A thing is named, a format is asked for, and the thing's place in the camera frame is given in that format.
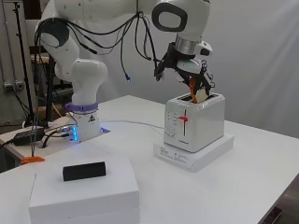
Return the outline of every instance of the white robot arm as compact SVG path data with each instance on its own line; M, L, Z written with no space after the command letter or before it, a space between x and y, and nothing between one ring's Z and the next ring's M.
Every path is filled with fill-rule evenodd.
M202 66L195 55L208 56L212 52L208 43L202 41L209 10L208 0L160 0L158 3L156 0L50 0L36 33L57 63L57 76L73 84L69 109L76 112L78 124L72 131L72 140L85 141L101 134L96 93L107 79L107 67L98 61L79 58L79 45L90 52L94 50L74 40L70 35L72 27L66 21L98 23L137 11L151 13L153 24L159 30L178 33L176 42L169 44L168 52L155 68L157 80L165 68L173 68L188 86L192 77L198 78L199 90L206 82L199 76Z

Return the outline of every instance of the table surface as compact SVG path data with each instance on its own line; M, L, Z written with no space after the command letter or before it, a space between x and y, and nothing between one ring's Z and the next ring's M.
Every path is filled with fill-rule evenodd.
M125 96L100 104L100 119L126 119L164 126L164 105ZM194 174L153 157L163 131L126 122L104 123L111 133L61 150L46 163L123 155L140 190L140 223L255 224L299 173L299 140L226 122L235 148ZM36 169L29 164L0 175L0 217L30 224L28 204Z

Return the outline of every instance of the white backdrop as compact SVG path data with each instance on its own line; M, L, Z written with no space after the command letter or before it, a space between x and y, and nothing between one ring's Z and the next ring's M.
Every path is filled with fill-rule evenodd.
M215 77L216 92L227 99L226 119L299 137L299 1L213 0L211 4L204 39L214 49L208 66ZM126 18L90 28L111 30ZM153 26L151 31L161 58L175 35ZM140 32L141 45L143 30ZM114 37L99 40L109 45ZM131 94L166 103L188 91L171 70L164 82L157 83L153 64L137 55L133 38L134 29L125 38L124 48L125 67L133 81L128 83L124 78L119 48L101 57L109 78L100 87L99 102Z

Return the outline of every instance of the blue light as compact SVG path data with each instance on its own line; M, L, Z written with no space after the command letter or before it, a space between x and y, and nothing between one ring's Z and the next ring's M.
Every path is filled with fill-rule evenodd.
M77 127L73 126L74 142L78 141Z

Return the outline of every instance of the orange object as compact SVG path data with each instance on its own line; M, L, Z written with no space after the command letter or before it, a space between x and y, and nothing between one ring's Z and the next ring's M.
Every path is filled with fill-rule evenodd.
M40 157L25 157L21 160L21 165L42 161L45 161L45 159L42 159Z
M196 96L194 95L194 88L195 88L195 77L192 77L190 79L190 92L191 92L191 97L193 98L193 103L194 104L197 104L197 99L196 99Z

